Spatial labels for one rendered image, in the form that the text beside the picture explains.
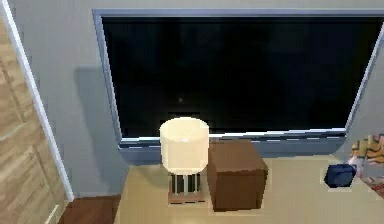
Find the pale wooden stand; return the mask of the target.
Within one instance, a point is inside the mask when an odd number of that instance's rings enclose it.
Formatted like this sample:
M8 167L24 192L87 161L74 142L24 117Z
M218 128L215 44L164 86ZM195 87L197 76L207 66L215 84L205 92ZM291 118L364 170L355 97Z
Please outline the pale wooden stand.
M204 200L170 205L168 172L162 165L129 169L114 224L384 224L384 199L355 179L349 188L330 188L323 178L337 159L278 157L269 168L262 207L215 212L206 175Z

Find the cream shade table lamp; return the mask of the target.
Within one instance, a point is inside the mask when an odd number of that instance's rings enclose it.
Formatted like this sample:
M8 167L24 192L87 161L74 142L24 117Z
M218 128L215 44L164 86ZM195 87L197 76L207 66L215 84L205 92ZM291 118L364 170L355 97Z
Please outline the cream shade table lamp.
M178 117L159 131L162 165L170 175L168 203L203 202L200 173L208 164L209 126L197 118Z

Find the brown box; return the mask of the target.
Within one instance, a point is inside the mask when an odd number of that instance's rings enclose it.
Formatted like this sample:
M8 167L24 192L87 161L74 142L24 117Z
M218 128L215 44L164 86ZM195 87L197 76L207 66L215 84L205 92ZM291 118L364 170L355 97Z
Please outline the brown box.
M212 142L207 182L215 212L260 209L268 166L251 141Z

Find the dark blue alarm clock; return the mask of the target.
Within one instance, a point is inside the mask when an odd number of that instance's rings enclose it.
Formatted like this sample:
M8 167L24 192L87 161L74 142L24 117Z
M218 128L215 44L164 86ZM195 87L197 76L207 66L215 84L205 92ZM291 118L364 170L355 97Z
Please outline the dark blue alarm clock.
M356 175L356 168L349 164L329 165L324 182L330 188L349 187Z

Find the light wooden room door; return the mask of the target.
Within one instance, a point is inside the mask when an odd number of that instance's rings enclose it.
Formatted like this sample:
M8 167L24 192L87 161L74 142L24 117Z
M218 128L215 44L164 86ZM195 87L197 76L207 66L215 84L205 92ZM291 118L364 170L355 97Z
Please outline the light wooden room door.
M8 0L0 0L0 224L61 224L73 199Z

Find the black television with grey frame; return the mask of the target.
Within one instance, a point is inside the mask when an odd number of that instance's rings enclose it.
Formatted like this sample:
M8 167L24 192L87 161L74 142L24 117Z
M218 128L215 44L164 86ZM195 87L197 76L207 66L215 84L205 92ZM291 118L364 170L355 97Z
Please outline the black television with grey frame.
M167 120L267 157L335 152L384 34L379 10L158 8L92 13L118 149L160 157Z

